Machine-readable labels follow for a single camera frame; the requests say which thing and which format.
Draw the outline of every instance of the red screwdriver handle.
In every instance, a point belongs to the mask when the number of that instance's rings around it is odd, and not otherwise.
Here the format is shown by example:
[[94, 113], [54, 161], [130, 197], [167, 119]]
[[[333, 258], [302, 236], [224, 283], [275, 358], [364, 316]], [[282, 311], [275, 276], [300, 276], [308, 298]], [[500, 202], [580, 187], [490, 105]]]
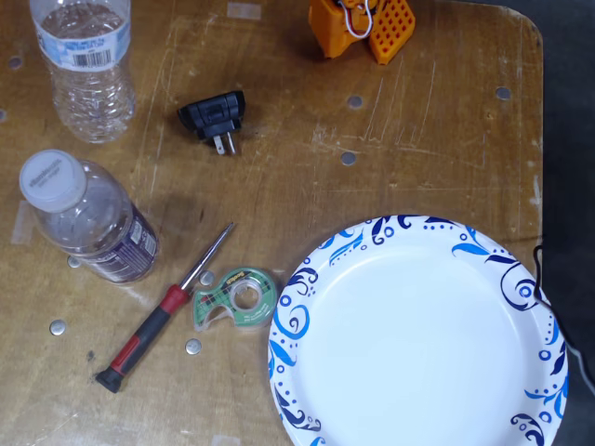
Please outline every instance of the red screwdriver handle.
[[151, 342], [165, 327], [169, 318], [189, 300], [188, 293], [178, 285], [171, 285], [159, 307], [152, 311], [145, 322], [126, 342], [126, 345], [120, 350], [110, 367], [100, 372], [95, 379], [111, 392], [117, 393], [126, 374], [142, 358]]

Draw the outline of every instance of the black cable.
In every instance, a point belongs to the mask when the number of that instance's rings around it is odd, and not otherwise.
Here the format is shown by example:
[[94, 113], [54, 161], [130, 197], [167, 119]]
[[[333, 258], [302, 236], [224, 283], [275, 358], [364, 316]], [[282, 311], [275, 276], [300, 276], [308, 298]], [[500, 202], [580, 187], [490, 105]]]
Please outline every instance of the black cable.
[[585, 384], [587, 385], [588, 389], [591, 391], [593, 396], [595, 396], [595, 384], [593, 384], [593, 377], [590, 371], [588, 370], [587, 363], [583, 360], [583, 354], [578, 348], [575, 347], [575, 343], [570, 339], [570, 335], [568, 334], [566, 329], [564, 329], [564, 326], [562, 325], [562, 320], [560, 319], [560, 316], [558, 316], [558, 313], [554, 310], [554, 308], [551, 307], [550, 304], [548, 304], [541, 298], [541, 293], [539, 291], [541, 289], [541, 262], [539, 262], [539, 251], [542, 250], [543, 246], [541, 244], [536, 246], [533, 250], [533, 260], [535, 261], [535, 266], [537, 269], [533, 297], [535, 298], [535, 301], [537, 301], [542, 307], [549, 310], [549, 312], [553, 314], [554, 318], [556, 318], [558, 328], [560, 328], [560, 333], [562, 333], [562, 336], [566, 341], [566, 348], [568, 348], [568, 350], [576, 356], [576, 359], [578, 360], [578, 368], [580, 369], [580, 374], [582, 375], [583, 380], [585, 381]]

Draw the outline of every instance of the barcode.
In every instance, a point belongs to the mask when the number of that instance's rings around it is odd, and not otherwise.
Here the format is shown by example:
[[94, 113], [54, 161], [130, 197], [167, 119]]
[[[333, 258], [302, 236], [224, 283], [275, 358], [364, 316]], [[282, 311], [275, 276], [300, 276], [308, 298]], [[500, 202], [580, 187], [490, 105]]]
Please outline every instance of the barcode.
[[130, 236], [130, 240], [134, 243], [139, 244], [140, 236], [142, 235], [142, 226], [138, 221], [135, 220], [134, 226], [132, 228], [132, 235]]
[[112, 51], [106, 49], [98, 53], [75, 54], [74, 66], [76, 67], [103, 67], [112, 61]]
[[147, 234], [147, 239], [145, 240], [145, 250], [151, 255], [155, 255], [155, 248], [157, 247], [157, 243], [155, 239]]

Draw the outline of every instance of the screwdriver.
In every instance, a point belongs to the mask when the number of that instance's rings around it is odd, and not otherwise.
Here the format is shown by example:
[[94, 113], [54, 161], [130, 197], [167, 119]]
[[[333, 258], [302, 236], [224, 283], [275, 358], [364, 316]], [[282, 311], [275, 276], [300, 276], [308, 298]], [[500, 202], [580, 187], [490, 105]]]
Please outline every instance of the screwdriver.
[[190, 285], [198, 277], [201, 271], [215, 255], [223, 240], [233, 228], [233, 223], [221, 232], [215, 242], [206, 250], [203, 256], [196, 262], [186, 277], [177, 285], [171, 285], [167, 290], [164, 299], [142, 323], [139, 329], [132, 335], [124, 348], [120, 350], [118, 356], [112, 361], [110, 366], [103, 372], [100, 372], [95, 379], [105, 388], [113, 393], [118, 393], [124, 377], [132, 370], [135, 364], [142, 358], [151, 342], [157, 337], [159, 332], [165, 327], [171, 316], [191, 299]]

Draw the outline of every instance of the green tape dispenser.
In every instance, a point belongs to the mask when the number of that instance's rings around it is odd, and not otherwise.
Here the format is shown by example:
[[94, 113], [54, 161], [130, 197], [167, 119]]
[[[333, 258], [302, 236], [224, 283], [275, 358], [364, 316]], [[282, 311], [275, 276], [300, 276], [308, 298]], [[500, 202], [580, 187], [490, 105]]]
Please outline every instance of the green tape dispenser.
[[[235, 269], [217, 287], [194, 293], [194, 328], [202, 332], [212, 321], [225, 317], [232, 318], [238, 328], [258, 328], [271, 320], [276, 305], [277, 288], [266, 272], [253, 268]], [[211, 318], [217, 308], [224, 308], [224, 311]]]

